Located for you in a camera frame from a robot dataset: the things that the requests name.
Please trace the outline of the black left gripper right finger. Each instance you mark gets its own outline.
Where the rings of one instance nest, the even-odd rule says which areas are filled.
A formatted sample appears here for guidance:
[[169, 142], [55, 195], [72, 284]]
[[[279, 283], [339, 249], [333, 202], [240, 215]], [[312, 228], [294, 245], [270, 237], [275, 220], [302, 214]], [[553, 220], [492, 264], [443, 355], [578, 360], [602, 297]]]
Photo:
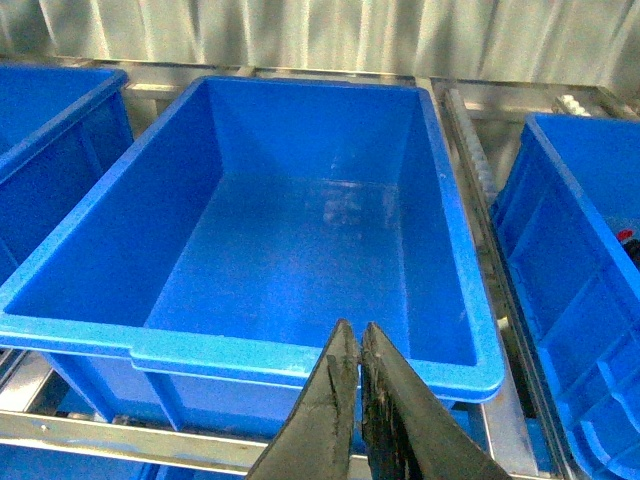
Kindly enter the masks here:
[[508, 479], [460, 427], [389, 337], [362, 338], [362, 437], [374, 479]]

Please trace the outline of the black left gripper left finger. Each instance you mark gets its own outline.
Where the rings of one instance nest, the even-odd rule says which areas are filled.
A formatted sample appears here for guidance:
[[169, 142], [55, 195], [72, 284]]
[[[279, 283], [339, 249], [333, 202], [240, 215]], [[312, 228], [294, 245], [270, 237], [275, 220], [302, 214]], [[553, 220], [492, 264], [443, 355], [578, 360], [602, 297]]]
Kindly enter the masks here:
[[255, 461], [249, 479], [347, 479], [359, 385], [351, 324], [335, 324], [284, 425]]

